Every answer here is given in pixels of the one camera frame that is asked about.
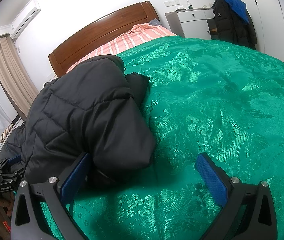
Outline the person's left hand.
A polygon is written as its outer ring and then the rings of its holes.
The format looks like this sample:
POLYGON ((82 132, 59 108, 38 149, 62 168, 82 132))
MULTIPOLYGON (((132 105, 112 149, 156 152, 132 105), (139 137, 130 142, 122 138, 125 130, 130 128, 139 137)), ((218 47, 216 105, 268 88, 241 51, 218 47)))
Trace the person's left hand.
MULTIPOLYGON (((8 217, 12 216, 13 204, 15 200, 15 195, 13 192, 4 193, 2 197, 0 197, 0 207, 4 207, 7 209, 6 215, 8 217)), ((4 219, 3 215, 0 213, 0 222, 4 219)))

